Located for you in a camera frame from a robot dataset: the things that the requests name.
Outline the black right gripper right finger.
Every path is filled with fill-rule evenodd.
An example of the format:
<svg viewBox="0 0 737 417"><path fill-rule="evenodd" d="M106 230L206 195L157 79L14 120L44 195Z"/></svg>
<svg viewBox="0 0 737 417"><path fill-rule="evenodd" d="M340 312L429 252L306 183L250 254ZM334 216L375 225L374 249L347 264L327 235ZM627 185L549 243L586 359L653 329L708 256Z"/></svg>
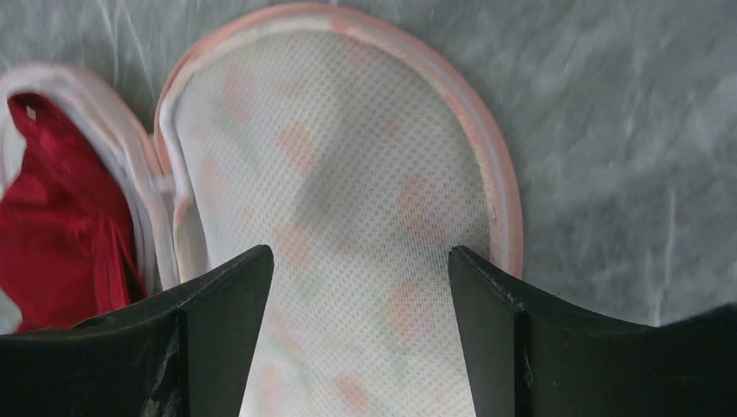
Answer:
<svg viewBox="0 0 737 417"><path fill-rule="evenodd" d="M448 275L479 416L733 416L736 307L663 327L580 308L465 247Z"/></svg>

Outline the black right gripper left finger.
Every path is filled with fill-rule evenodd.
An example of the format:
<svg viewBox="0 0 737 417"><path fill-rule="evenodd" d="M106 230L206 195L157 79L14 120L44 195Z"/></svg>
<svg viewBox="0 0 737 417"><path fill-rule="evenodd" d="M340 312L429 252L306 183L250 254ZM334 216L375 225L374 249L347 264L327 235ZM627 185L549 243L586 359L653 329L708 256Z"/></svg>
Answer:
<svg viewBox="0 0 737 417"><path fill-rule="evenodd" d="M2 415L238 415L273 270L259 245L73 328L3 336Z"/></svg>

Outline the red satin bra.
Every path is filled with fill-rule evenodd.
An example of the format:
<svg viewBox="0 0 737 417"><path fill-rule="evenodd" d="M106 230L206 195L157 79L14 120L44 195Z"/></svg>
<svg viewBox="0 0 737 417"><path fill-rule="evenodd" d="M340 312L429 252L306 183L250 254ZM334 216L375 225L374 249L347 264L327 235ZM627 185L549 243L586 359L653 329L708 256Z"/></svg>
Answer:
<svg viewBox="0 0 737 417"><path fill-rule="evenodd" d="M79 128L50 99L18 93L25 140L1 201L1 288L18 333L71 328L147 297L129 205Z"/></svg>

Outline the floral mesh laundry bag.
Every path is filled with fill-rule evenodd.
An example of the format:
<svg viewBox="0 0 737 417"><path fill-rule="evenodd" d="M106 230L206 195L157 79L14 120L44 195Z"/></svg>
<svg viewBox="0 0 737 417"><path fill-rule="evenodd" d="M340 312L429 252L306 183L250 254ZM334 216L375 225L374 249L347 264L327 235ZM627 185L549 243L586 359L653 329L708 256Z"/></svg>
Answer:
<svg viewBox="0 0 737 417"><path fill-rule="evenodd" d="M271 248L236 416L475 414L448 256L518 275L520 198L486 105L423 42L333 5L257 10L182 56L152 132L83 69L16 67L1 97L18 93L50 99L118 183L141 301ZM3 104L2 195L25 146Z"/></svg>

